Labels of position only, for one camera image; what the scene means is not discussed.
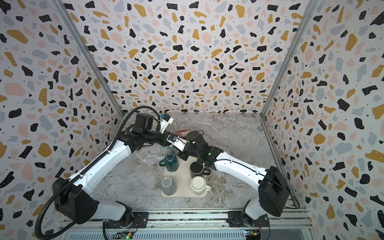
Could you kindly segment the pink mug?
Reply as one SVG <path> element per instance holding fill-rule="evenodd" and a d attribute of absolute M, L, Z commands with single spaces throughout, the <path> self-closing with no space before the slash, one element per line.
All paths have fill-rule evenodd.
<path fill-rule="evenodd" d="M 191 129 L 176 131 L 175 134 L 182 137 L 186 136 L 189 132 L 191 132 Z"/>

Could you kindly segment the light green mug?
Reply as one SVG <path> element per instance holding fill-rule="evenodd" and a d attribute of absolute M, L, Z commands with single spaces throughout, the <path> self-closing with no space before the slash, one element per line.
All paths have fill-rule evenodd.
<path fill-rule="evenodd" d="M 159 132 L 160 130 L 161 130 L 160 121 L 156 118 L 152 119 L 151 131 L 152 132 Z"/>

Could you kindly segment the light blue mug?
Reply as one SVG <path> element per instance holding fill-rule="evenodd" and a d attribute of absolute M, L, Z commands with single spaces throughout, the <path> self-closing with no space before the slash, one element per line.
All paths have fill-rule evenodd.
<path fill-rule="evenodd" d="M 176 149 L 174 146 L 167 146 L 165 147 L 168 154 L 174 154 L 175 156 L 179 153 L 179 150 Z"/>

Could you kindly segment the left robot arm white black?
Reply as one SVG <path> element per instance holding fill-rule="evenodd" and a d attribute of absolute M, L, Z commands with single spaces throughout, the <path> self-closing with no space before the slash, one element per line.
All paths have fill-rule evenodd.
<path fill-rule="evenodd" d="M 136 121 L 120 131 L 110 150 L 101 153 L 79 173 L 68 180 L 59 178 L 53 184 L 54 193 L 68 185 L 54 200 L 55 209 L 76 224 L 91 220 L 111 220 L 126 228 L 133 224 L 132 208 L 121 202 L 100 202 L 91 197 L 101 180 L 123 159 L 146 145 L 169 146 L 166 128 L 173 122 L 168 114 L 157 119 L 148 114 L 137 114 Z"/>

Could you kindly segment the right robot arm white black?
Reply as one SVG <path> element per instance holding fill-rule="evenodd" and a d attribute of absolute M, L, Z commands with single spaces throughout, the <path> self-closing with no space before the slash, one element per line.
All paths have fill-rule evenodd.
<path fill-rule="evenodd" d="M 256 220 L 265 214 L 282 215 L 290 191 L 278 168 L 271 166 L 266 169 L 243 162 L 220 148 L 210 146 L 198 131 L 189 132 L 184 139 L 170 135 L 168 141 L 179 150 L 182 159 L 195 157 L 203 167 L 227 173 L 254 188 L 258 198 L 250 200 L 244 208 L 249 218 Z"/>

